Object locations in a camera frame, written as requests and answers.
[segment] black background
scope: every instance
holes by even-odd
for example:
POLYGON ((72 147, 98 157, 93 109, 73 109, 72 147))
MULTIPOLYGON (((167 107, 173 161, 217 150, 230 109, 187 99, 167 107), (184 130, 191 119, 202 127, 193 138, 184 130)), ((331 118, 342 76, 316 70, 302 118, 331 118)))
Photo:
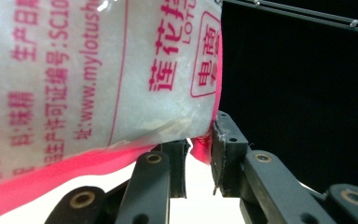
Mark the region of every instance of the black background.
MULTIPOLYGON (((358 20, 358 1, 275 1, 358 20)), ((358 186, 358 33, 223 4, 220 110, 304 184, 358 186)))

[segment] white surface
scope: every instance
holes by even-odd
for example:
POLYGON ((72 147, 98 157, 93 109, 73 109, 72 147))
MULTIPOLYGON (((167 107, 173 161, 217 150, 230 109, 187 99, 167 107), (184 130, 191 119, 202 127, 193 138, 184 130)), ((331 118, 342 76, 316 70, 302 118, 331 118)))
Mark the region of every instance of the white surface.
MULTIPOLYGON (((0 217, 0 223, 44 223, 60 198, 72 189, 95 185, 105 191, 119 185, 131 176, 134 164, 110 175, 81 176, 31 203, 0 217)), ((244 223, 240 200, 222 198, 218 191, 213 196, 211 167, 195 160, 186 159, 187 199, 171 199, 170 223, 244 223)))

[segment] bolt hole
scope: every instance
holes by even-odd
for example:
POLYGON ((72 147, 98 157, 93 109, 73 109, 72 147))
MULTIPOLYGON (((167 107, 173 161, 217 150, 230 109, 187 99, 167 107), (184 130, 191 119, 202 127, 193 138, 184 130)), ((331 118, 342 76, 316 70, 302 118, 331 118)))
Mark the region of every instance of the bolt hole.
POLYGON ((149 155, 146 159, 149 163, 159 163, 161 161, 161 157, 157 154, 149 155))
POLYGON ((83 191, 80 192, 74 197, 72 197, 69 204, 73 208, 83 208, 89 206, 92 202, 94 202, 95 194, 92 191, 83 191))
POLYGON ((301 221, 306 224, 318 224, 319 223, 318 219, 316 219, 316 217, 314 217, 308 213, 301 214, 301 221))
POLYGON ((261 161, 267 161, 269 159, 267 156, 264 155, 259 155, 257 158, 261 161))
POLYGON ((149 217, 145 214, 140 214, 136 216, 132 221, 132 224, 147 224, 147 223, 149 223, 149 217))
POLYGON ((349 197, 350 199, 352 199, 353 201, 358 202, 358 195, 357 195, 357 194, 349 193, 349 194, 348 194, 348 197, 349 197))

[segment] red label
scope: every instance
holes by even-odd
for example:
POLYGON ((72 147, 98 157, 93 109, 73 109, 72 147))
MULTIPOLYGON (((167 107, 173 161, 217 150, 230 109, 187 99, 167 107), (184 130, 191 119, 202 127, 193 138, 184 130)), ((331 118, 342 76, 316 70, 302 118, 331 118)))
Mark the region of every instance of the red label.
POLYGON ((220 20, 205 11, 201 18, 199 44, 191 83, 192 97, 214 94, 216 90, 219 36, 220 20))

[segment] metal rod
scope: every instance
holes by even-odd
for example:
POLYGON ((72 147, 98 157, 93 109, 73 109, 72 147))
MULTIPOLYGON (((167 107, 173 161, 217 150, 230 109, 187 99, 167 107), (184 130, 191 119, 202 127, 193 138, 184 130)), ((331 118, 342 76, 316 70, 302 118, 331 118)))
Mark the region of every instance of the metal rod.
POLYGON ((334 26, 337 28, 343 28, 347 30, 351 30, 354 32, 358 32, 358 20, 341 17, 337 15, 331 15, 327 13, 322 13, 318 11, 312 11, 305 8, 300 7, 290 7, 282 4, 272 3, 269 1, 261 1, 261 0, 224 0, 224 2, 228 2, 231 4, 236 4, 244 7, 256 8, 268 12, 273 12, 277 14, 281 14, 284 16, 289 16, 293 18, 297 18, 304 21, 312 21, 318 22, 325 25, 334 26))

